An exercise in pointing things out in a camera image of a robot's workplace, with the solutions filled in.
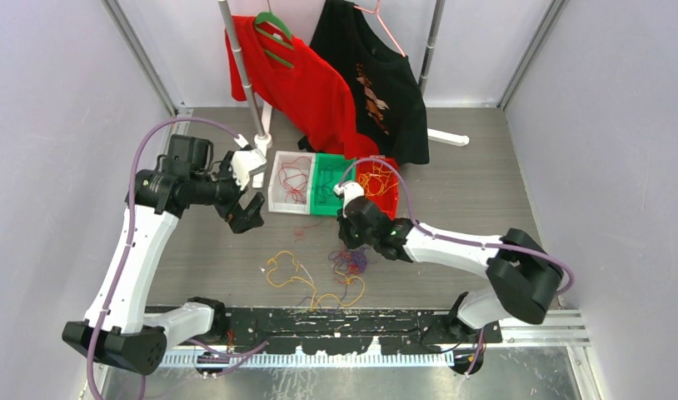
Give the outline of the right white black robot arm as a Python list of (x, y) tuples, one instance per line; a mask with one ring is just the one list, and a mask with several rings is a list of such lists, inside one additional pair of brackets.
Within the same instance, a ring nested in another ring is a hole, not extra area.
[(489, 285), (459, 295), (443, 323), (458, 342), (503, 318), (543, 322), (564, 287), (566, 269), (522, 230), (478, 237), (436, 229), (409, 218), (390, 218), (366, 197), (346, 201), (337, 213), (347, 248), (373, 248), (385, 259), (435, 263), (485, 278)]

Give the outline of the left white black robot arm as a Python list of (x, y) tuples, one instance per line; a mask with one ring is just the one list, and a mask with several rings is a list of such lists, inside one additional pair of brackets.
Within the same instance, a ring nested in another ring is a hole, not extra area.
[(124, 212), (117, 249), (107, 275), (81, 322), (67, 322), (62, 340), (95, 363), (143, 376), (152, 374), (165, 352), (191, 339), (223, 341), (230, 329), (225, 304), (191, 297), (156, 317), (145, 315), (152, 280), (167, 242), (192, 205), (212, 206), (233, 233), (259, 228), (265, 198), (240, 201), (267, 160), (244, 139), (239, 149), (211, 162), (208, 139), (175, 135), (154, 169), (134, 177), (132, 206)]

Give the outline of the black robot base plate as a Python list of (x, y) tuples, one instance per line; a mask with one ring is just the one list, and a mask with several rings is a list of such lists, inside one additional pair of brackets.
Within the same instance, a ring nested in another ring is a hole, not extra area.
[(195, 339), (208, 346), (230, 344), (238, 353), (265, 342), (265, 354), (299, 350), (327, 356), (368, 353), (372, 344), (381, 355), (446, 353), (457, 344), (475, 344), (477, 337), (458, 334), (449, 317), (448, 311), (432, 309), (232, 307), (224, 333)]

